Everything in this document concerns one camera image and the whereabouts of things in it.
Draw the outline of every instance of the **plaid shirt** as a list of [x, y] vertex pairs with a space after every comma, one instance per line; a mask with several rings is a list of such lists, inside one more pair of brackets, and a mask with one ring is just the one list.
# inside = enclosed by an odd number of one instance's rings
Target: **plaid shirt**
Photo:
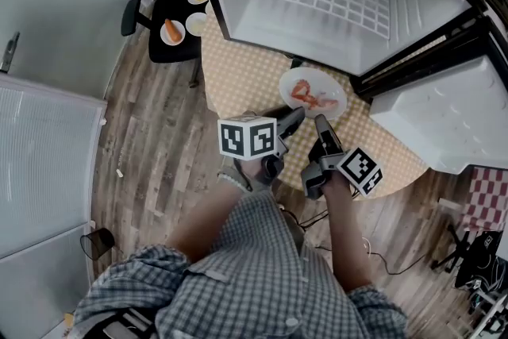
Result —
[[238, 203], [198, 263], [156, 245], [112, 265], [78, 305], [74, 337], [127, 307], [158, 309], [161, 339], [400, 338], [406, 328], [404, 313], [373, 286], [346, 295], [319, 253], [304, 244], [298, 254], [267, 191]]

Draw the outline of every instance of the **door handle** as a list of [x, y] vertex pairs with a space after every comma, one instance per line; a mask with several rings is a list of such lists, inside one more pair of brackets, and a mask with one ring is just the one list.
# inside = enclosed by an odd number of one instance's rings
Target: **door handle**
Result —
[[3, 52], [2, 60], [0, 61], [0, 72], [6, 74], [9, 72], [10, 65], [13, 62], [14, 53], [16, 52], [17, 41], [19, 40], [20, 33], [17, 31], [13, 38], [7, 43], [6, 49]]

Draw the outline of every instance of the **polka dot tablecloth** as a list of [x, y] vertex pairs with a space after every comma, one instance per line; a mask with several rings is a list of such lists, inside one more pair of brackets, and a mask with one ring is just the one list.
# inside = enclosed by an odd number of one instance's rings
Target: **polka dot tablecloth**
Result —
[[[291, 60], [279, 52], [225, 40], [213, 10], [208, 10], [202, 34], [202, 67], [206, 93], [219, 117], [236, 116], [246, 110], [259, 113], [283, 105], [279, 79], [289, 70]], [[347, 76], [318, 65], [304, 66], [331, 75], [348, 96], [346, 112], [329, 122], [345, 149], [364, 148], [381, 165], [383, 181], [369, 198], [392, 194], [425, 172], [425, 163], [369, 118], [370, 106], [353, 93]], [[290, 151], [284, 156], [286, 167], [279, 177], [284, 183], [302, 190], [300, 172], [309, 163], [307, 155], [317, 137], [314, 121], [305, 119], [287, 140]]]

